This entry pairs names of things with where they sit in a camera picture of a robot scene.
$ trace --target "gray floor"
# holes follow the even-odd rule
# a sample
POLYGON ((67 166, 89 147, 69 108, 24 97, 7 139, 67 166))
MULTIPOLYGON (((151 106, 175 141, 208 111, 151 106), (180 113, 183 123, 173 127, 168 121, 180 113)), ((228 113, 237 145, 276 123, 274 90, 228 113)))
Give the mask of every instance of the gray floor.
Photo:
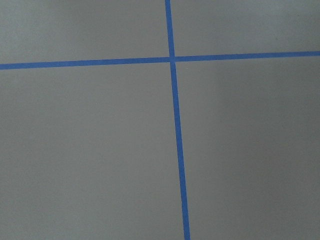
MULTIPOLYGON (((171 8, 176 56, 320 50, 318 0, 171 8)), ((0 1, 0 64, 168 55, 164 0, 0 1)), ((176 64, 191 239, 320 239, 319 66, 176 64)), ((0 70, 0 239, 184 239, 169 63, 0 70)))

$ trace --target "blue tape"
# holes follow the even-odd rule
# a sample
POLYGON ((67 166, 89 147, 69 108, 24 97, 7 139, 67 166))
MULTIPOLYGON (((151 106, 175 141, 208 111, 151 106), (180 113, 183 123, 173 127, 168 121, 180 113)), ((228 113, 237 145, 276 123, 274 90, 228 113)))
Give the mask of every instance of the blue tape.
POLYGON ((269 59, 269 58, 294 58, 294 57, 317 57, 317 56, 319 57, 320 56, 320 51, 292 51, 292 52, 267 52, 267 53, 246 53, 246 54, 175 56, 174 44, 169 45, 169 51, 173 52, 173 54, 170 55, 170 57, 164 56, 164 57, 119 58, 119 59, 78 60, 78 61, 3 63, 3 64, 0 64, 0 70, 63 68, 63 67, 121 65, 121 64, 154 64, 154 63, 169 63, 170 61, 196 62, 196 61, 218 61, 218 60, 237 60, 237 59, 269 59))
POLYGON ((190 238, 190 227, 189 227, 185 162, 184 162, 184 151, 183 151, 183 143, 182 143, 179 96, 178 96, 178 80, 177 80, 177 70, 176 70, 176 62, 175 62, 174 31, 173 31, 173 24, 172 24, 170 0, 165 0, 165 15, 166 15, 166 28, 167 28, 167 34, 168 34, 169 56, 170 56, 171 86, 172 86, 172 97, 173 97, 175 139, 176 139, 179 181, 180 181, 183 234, 184 234, 185 240, 190 240, 191 238, 190 238))
POLYGON ((165 56, 165 57, 100 59, 100 60, 79 60, 79 61, 26 62, 26 63, 0 64, 0 70, 62 68, 62 67, 120 65, 120 64, 153 64, 153 63, 168 63, 168 62, 170 62, 170 58, 167 56, 165 56))
POLYGON ((176 62, 193 62, 193 61, 237 60, 237 59, 293 58, 293 57, 312 57, 312 56, 320 56, 320 51, 292 51, 292 52, 176 56, 175 61, 176 62))

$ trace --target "vertical tape strip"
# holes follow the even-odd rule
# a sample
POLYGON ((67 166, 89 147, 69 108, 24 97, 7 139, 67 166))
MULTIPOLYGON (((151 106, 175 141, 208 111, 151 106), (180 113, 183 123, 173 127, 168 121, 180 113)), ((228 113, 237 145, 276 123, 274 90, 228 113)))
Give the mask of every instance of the vertical tape strip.
POLYGON ((180 121, 177 70, 176 70, 176 62, 175 62, 174 31, 173 31, 173 24, 172 24, 170 0, 165 0, 165 14, 166 14, 166 27, 167 27, 167 33, 168 33, 168 46, 169 46, 169 56, 170 56, 171 86, 172 86, 172 97, 173 97, 176 149, 177 149, 177 156, 178 156, 178 169, 179 169, 179 180, 180 180, 183 233, 184 233, 184 240, 190 240, 191 238, 190 238, 190 227, 189 227, 187 187, 186 187, 184 151, 183 151, 181 121, 180 121))

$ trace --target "gray surface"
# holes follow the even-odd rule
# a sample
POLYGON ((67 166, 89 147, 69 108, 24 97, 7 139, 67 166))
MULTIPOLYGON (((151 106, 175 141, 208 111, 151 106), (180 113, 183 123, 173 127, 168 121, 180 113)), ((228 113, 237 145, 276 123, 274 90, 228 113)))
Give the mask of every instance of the gray surface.
POLYGON ((177 64, 191 239, 320 239, 319 65, 177 64))
POLYGON ((183 239, 169 64, 0 79, 0 239, 183 239))
POLYGON ((0 63, 165 57, 163 0, 1 0, 0 63))
POLYGON ((319 51, 319 0, 173 0, 175 53, 319 51))

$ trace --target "blue tape line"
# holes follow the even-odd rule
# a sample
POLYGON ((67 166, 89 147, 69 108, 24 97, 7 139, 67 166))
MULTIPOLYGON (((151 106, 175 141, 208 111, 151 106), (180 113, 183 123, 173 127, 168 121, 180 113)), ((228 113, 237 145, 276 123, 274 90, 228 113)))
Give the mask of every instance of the blue tape line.
POLYGON ((267 52, 245 54, 221 54, 221 55, 198 55, 176 56, 176 62, 236 60, 236 59, 269 59, 269 58, 293 58, 320 56, 320 51, 292 51, 292 52, 267 52))
POLYGON ((190 227, 189 227, 185 162, 184 162, 184 151, 183 151, 183 143, 182 143, 179 96, 178 96, 178 80, 177 80, 177 70, 176 70, 176 62, 175 62, 174 31, 173 31, 173 24, 172 24, 170 0, 165 0, 165 15, 166 15, 166 28, 167 28, 167 34, 168 34, 169 56, 170 56, 171 87, 172 87, 172 97, 173 97, 175 139, 176 139, 179 181, 180 181, 183 234, 184 234, 185 240, 190 240, 191 238, 190 238, 190 227))
POLYGON ((267 53, 246 53, 246 54, 174 56, 174 51, 175 51, 174 45, 170 45, 169 49, 171 49, 171 51, 173 51, 173 55, 171 55, 171 57, 164 56, 164 57, 141 57, 141 58, 120 58, 120 59, 78 60, 78 61, 44 61, 44 62, 3 63, 3 64, 0 64, 0 70, 63 68, 63 67, 121 65, 121 64, 153 64, 153 63, 169 63, 170 61, 195 62, 195 61, 217 61, 217 60, 237 60, 237 59, 269 59, 269 58, 294 58, 294 57, 317 57, 317 56, 319 57, 320 56, 320 51, 293 51, 293 52, 267 52, 267 53))
POLYGON ((153 64, 153 63, 168 63, 168 62, 170 62, 170 58, 167 56, 165 56, 165 57, 100 59, 100 60, 79 60, 79 61, 26 62, 26 63, 0 64, 0 70, 62 68, 62 67, 119 65, 119 64, 153 64))

